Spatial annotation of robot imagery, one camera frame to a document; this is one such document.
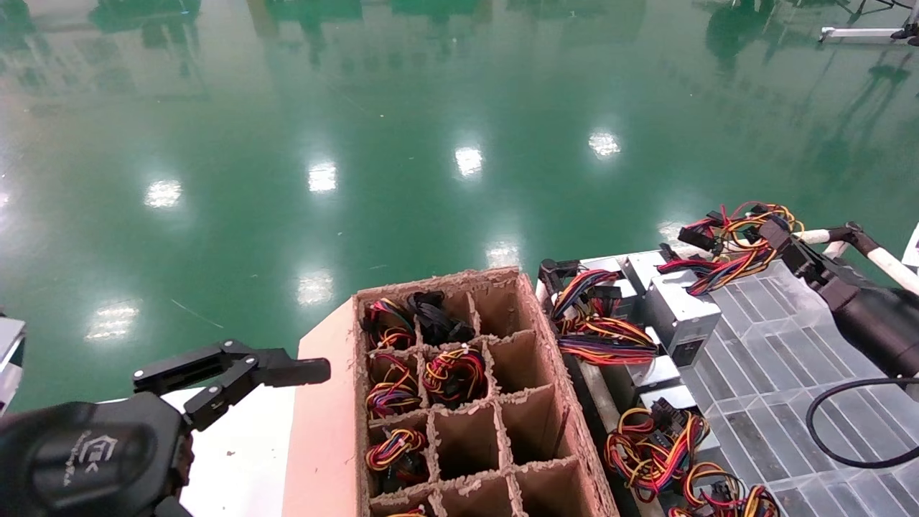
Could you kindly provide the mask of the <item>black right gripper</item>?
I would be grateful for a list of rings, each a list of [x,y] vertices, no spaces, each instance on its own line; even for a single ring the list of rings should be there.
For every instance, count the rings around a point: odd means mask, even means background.
[[[811,244],[823,243],[823,230],[785,229],[767,219],[760,236],[777,252],[785,267],[806,285],[824,285],[829,258]],[[818,288],[843,338],[890,378],[915,378],[918,373],[918,300],[902,288],[840,277]]]

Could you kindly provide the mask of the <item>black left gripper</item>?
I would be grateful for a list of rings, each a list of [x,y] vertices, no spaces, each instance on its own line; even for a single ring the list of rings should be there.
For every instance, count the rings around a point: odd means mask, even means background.
[[[1,513],[187,516],[179,497],[194,460],[190,428],[205,431],[256,387],[330,379],[328,359],[221,341],[141,367],[141,395],[3,416]],[[187,400],[185,415],[155,396],[197,385],[207,387]]]

